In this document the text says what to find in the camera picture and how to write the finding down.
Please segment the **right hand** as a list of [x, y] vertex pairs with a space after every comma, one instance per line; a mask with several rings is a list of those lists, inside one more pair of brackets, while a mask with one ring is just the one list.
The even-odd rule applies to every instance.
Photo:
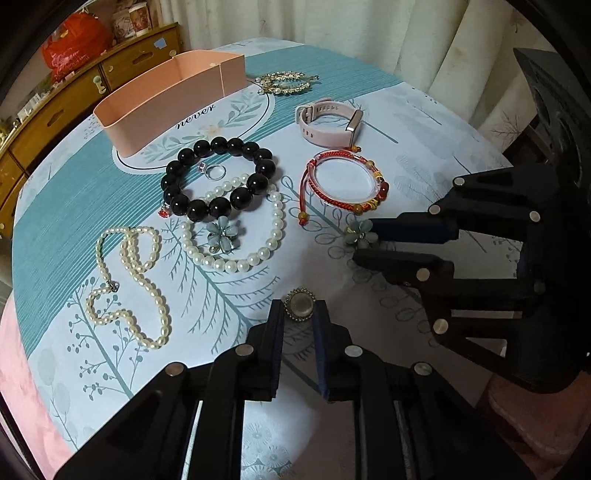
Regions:
[[581, 373], [566, 389], [535, 394], [498, 375], [491, 377], [488, 400], [541, 458], [565, 461], [590, 425], [590, 375]]

